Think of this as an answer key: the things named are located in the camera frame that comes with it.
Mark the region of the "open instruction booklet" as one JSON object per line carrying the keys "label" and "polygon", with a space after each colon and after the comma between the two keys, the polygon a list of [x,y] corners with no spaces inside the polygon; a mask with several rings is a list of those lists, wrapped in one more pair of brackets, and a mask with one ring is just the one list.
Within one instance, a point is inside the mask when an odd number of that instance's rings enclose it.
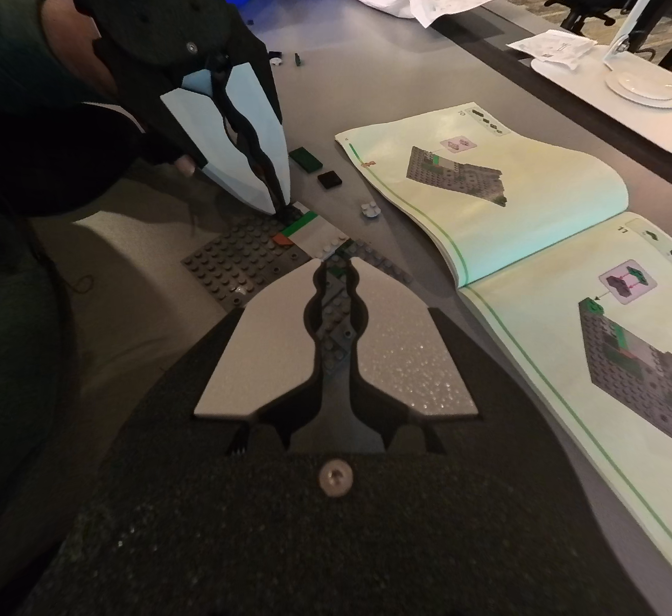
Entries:
{"label": "open instruction booklet", "polygon": [[671,237],[606,163],[474,103],[335,141],[671,561]]}

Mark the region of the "grey desk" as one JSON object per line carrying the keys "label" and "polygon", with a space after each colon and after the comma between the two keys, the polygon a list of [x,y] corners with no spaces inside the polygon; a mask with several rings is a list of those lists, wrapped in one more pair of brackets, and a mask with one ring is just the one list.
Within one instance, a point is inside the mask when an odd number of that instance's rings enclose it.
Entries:
{"label": "grey desk", "polygon": [[[306,146],[343,184],[325,191],[292,167],[292,194],[342,231],[369,240],[416,280],[426,302],[436,301],[466,335],[513,373],[504,355],[456,297],[447,264],[429,237],[388,203],[382,219],[366,224],[359,202],[375,198],[335,135],[459,103],[476,102],[513,131],[537,141],[592,154],[625,181],[632,209],[671,232],[671,184],[605,141],[601,127],[576,121],[578,103],[558,111],[500,66],[462,45],[467,30],[487,37],[514,25],[536,26],[523,12],[477,10],[448,19],[449,38],[395,19],[355,0],[254,0],[250,10],[272,49],[297,51],[304,64],[275,69],[290,148]],[[83,367],[81,394],[72,401],[44,455],[43,490],[36,500],[42,530],[62,537],[89,493],[94,470],[122,421],[151,384],[224,315],[180,267],[180,259],[223,229],[241,205],[205,178],[188,179],[168,167],[140,164],[105,195],[71,214],[38,220],[41,241],[73,293]]]}
{"label": "grey desk", "polygon": [[508,0],[496,0],[485,7],[443,16],[431,25],[434,32],[508,81],[671,183],[669,152],[536,73],[530,57],[517,55],[505,45],[506,38],[530,37],[549,28],[553,28],[553,24]]}

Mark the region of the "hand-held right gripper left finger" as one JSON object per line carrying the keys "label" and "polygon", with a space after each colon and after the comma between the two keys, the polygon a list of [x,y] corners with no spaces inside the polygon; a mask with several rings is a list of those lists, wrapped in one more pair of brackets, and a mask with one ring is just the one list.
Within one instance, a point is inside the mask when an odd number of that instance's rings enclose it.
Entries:
{"label": "hand-held right gripper left finger", "polygon": [[273,427],[285,449],[323,399],[318,331],[326,265],[313,259],[226,317],[232,332],[194,408],[200,420]]}

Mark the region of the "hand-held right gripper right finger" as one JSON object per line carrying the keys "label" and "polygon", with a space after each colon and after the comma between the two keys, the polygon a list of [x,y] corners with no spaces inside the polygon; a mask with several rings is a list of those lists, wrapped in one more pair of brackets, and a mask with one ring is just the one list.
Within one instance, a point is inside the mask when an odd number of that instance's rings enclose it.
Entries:
{"label": "hand-held right gripper right finger", "polygon": [[365,260],[350,259],[347,290],[354,331],[349,401],[385,449],[404,427],[427,430],[480,418],[427,304]]}

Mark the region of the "white stand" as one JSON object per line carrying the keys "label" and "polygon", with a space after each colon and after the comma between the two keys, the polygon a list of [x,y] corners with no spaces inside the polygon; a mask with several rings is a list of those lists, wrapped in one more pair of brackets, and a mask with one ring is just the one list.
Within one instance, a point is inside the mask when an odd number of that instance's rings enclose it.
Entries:
{"label": "white stand", "polygon": [[612,92],[605,79],[613,70],[671,75],[670,71],[639,54],[651,31],[670,7],[671,0],[638,0],[609,45],[593,47],[574,71],[536,59],[532,60],[532,69],[629,130],[666,146],[671,142],[665,139],[671,134],[671,108],[631,102]]}

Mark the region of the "dark green flat tile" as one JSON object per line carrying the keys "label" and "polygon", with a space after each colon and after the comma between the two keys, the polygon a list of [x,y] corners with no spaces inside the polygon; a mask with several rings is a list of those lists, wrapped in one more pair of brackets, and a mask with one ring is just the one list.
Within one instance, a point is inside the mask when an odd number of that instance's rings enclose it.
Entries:
{"label": "dark green flat tile", "polygon": [[323,169],[322,161],[316,158],[305,147],[301,146],[290,151],[288,156],[307,174],[317,173]]}

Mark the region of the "grey brick baseplate model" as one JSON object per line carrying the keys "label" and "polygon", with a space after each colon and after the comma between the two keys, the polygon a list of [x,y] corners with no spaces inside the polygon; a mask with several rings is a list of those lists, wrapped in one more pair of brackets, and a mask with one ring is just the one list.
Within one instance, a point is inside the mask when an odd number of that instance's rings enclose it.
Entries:
{"label": "grey brick baseplate model", "polygon": [[181,261],[193,278],[229,313],[261,290],[317,259],[326,265],[318,330],[325,376],[347,363],[355,330],[346,289],[348,260],[357,257],[401,284],[415,279],[362,239],[353,239],[316,212],[295,202],[278,216],[248,216]]}

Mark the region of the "white round disc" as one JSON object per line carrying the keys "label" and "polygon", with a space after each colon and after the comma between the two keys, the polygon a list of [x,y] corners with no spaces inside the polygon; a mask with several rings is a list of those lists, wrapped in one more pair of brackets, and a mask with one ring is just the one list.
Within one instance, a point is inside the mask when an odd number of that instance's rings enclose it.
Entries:
{"label": "white round disc", "polygon": [[608,88],[620,97],[648,107],[671,107],[671,76],[613,70],[605,77]]}

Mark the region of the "person's left hand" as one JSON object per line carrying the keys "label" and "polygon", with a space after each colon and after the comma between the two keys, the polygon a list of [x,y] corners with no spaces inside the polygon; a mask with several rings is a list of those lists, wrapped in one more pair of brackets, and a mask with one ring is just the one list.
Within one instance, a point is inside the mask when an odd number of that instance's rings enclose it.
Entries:
{"label": "person's left hand", "polygon": [[154,138],[117,109],[86,103],[95,93],[98,98],[116,96],[112,74],[93,50],[96,25],[72,0],[40,2],[34,21],[36,64],[25,67],[22,79],[31,93],[25,106],[48,135],[40,162],[50,182],[61,182],[65,190],[82,180],[88,189],[101,190],[143,154],[147,160],[173,156],[173,148],[159,146],[156,152]]}

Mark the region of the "small folded white paper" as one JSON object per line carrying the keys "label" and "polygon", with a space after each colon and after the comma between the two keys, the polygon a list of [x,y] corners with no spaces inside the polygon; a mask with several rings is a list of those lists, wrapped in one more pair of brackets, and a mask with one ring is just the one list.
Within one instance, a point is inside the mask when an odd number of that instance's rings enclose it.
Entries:
{"label": "small folded white paper", "polygon": [[591,40],[582,35],[549,29],[543,33],[509,43],[507,46],[540,62],[565,66],[574,71],[580,60],[596,45],[596,40]]}

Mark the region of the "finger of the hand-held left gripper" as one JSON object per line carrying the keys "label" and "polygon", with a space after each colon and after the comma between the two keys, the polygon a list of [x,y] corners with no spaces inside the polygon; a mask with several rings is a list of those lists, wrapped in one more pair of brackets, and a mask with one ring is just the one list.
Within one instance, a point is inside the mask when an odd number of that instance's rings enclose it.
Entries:
{"label": "finger of the hand-held left gripper", "polygon": [[284,209],[291,192],[284,129],[251,65],[214,69],[212,99],[224,127],[214,183],[251,208]]}
{"label": "finger of the hand-held left gripper", "polygon": [[[204,157],[202,171],[212,179],[212,167],[224,157],[223,118],[212,99],[212,73],[201,69],[186,75],[180,88],[161,95],[164,106]],[[256,209],[275,214],[279,209]]]}

